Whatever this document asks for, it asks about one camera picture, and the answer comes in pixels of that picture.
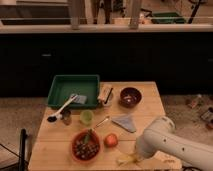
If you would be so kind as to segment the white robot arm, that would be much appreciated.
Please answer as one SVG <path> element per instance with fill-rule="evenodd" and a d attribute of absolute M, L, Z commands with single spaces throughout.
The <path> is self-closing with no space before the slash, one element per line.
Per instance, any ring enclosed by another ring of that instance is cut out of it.
<path fill-rule="evenodd" d="M 173 133 L 174 130 L 175 124 L 169 117 L 153 120 L 136 138 L 137 158 L 148 159 L 161 151 L 203 171 L 213 171 L 213 146 L 179 137 Z"/>

